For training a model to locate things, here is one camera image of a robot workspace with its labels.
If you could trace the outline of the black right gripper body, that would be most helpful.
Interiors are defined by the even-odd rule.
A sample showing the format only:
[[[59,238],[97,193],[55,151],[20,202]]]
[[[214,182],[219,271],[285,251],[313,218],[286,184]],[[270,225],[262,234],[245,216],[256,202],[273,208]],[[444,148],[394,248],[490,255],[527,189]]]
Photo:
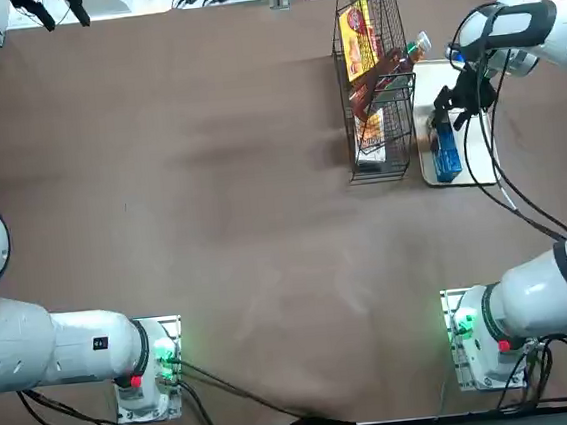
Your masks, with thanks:
[[[453,88],[455,107],[476,115],[481,108],[490,107],[497,93],[490,79],[478,75],[469,64],[465,64]]]

